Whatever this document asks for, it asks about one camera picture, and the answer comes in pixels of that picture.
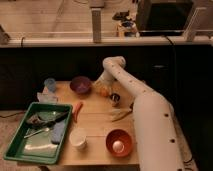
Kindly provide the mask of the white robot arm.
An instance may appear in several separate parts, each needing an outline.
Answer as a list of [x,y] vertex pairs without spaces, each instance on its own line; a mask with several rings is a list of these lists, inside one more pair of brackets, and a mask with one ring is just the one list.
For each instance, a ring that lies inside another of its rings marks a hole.
[[133,119],[141,171],[185,171],[172,118],[172,105],[160,93],[124,70],[122,56],[107,57],[96,85],[117,80],[133,97]]

